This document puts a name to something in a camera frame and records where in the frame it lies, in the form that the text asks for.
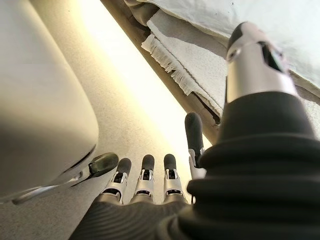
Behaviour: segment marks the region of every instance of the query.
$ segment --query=towel fringe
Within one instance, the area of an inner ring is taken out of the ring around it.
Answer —
[[[194,80],[180,62],[161,44],[155,35],[150,34],[141,44],[141,47],[148,51],[167,73],[174,71],[171,74],[171,77],[183,90],[184,94],[188,96],[193,91],[193,88],[190,88],[189,86],[194,84]]]

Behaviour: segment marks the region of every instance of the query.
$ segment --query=folded fabric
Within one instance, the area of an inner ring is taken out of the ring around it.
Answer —
[[[185,94],[195,92],[218,116],[225,103],[227,64],[225,47],[188,22],[159,10],[148,22],[152,34],[142,43]],[[320,137],[320,98],[297,88],[307,114]]]
[[[282,48],[295,84],[320,97],[318,0],[139,0],[157,5],[227,44],[235,27],[255,23]]]

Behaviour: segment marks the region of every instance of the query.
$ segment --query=robotic hand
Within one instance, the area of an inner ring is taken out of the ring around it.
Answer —
[[[185,120],[193,178],[187,191],[195,204],[186,203],[167,155],[164,203],[153,204],[154,159],[146,156],[135,196],[121,205],[123,188],[116,186],[126,184],[129,172],[120,174],[120,162],[71,239],[320,239],[320,142],[284,56],[249,22],[234,30],[227,50],[216,145],[203,153],[198,116]]]

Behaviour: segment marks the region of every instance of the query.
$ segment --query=carpeted floor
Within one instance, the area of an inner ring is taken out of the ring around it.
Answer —
[[[186,187],[190,176],[186,112],[99,0],[31,0],[82,84],[99,124],[96,154],[132,160],[124,201],[135,189],[146,154],[155,157],[155,201],[161,203],[163,157],[176,156]],[[22,205],[0,205],[0,239],[65,240],[111,174]]]

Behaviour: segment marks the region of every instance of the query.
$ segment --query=white cloth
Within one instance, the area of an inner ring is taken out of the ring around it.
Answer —
[[[159,10],[147,25],[152,34],[142,43],[185,94],[195,92],[207,99],[209,106],[221,117],[225,102],[227,64],[222,56],[226,49],[212,36],[188,22]],[[320,98],[298,87],[298,93],[320,137]]]
[[[318,0],[139,0],[159,6],[207,34],[224,38],[245,21],[256,24],[283,49],[295,84],[320,97]]]

